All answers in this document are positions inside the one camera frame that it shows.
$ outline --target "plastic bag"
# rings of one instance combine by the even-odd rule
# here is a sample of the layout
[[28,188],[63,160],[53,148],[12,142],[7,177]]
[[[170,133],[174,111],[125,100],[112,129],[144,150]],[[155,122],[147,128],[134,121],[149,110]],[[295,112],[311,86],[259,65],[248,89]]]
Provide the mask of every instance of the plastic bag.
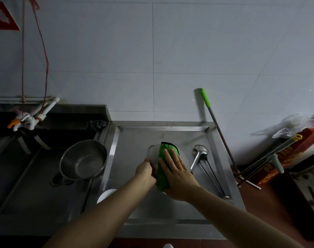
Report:
[[291,137],[305,128],[314,128],[314,116],[308,114],[293,114],[279,124],[280,129],[272,138]]

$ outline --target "green handle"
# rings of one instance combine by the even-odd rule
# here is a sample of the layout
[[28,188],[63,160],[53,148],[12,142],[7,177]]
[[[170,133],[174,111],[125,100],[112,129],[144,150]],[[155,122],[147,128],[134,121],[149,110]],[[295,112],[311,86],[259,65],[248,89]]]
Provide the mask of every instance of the green handle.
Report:
[[211,105],[210,105],[208,96],[206,95],[204,89],[200,89],[200,92],[202,93],[202,96],[203,96],[203,99],[204,99],[204,102],[205,102],[206,106],[210,107]]

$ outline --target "red string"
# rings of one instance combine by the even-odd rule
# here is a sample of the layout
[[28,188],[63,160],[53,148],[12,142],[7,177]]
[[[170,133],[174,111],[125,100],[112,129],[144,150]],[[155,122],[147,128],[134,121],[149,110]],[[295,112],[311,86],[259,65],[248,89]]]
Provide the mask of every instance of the red string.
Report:
[[21,38],[21,45],[22,45],[22,65],[21,65],[21,102],[25,103],[24,97],[24,52],[25,52],[25,44],[24,44],[24,32],[25,32],[25,0],[23,0],[23,19],[22,19],[22,38]]
[[45,91],[44,91],[44,98],[43,98],[43,105],[44,105],[44,103],[45,103],[45,98],[46,98],[46,96],[47,96],[49,61],[48,61],[48,57],[47,57],[47,52],[46,52],[46,50],[45,50],[45,45],[44,45],[44,41],[43,41],[43,37],[42,37],[41,30],[40,30],[39,22],[38,22],[38,17],[36,16],[36,11],[35,11],[35,7],[34,7],[33,3],[31,3],[31,6],[32,6],[33,13],[34,13],[34,16],[35,16],[36,25],[38,26],[38,30],[39,30],[39,33],[40,33],[40,37],[41,37],[41,41],[42,41],[42,45],[43,45],[43,50],[44,50],[45,62],[46,62],[46,64],[47,64],[46,71],[45,71]]

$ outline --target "green sponge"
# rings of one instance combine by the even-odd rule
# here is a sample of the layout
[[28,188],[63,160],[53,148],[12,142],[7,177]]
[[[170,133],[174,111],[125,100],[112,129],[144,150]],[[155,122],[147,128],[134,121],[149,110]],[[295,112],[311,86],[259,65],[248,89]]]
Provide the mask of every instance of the green sponge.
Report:
[[[164,160],[164,162],[166,163],[166,165],[168,166],[167,161],[165,159],[165,155],[164,155],[164,149],[166,149],[168,151],[168,153],[170,154],[171,157],[172,157],[171,149],[175,150],[176,155],[179,155],[179,150],[172,143],[162,142],[160,144],[158,158],[161,157]],[[161,192],[164,191],[164,189],[169,188],[167,177],[166,177],[162,167],[160,166],[159,161],[158,161],[158,170],[157,170],[157,188]]]

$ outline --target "red sign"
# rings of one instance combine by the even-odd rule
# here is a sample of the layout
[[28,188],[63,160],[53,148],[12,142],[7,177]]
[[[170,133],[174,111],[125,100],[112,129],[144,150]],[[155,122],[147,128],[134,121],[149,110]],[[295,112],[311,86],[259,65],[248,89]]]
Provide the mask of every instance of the red sign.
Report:
[[2,1],[0,1],[0,29],[19,30],[18,25]]

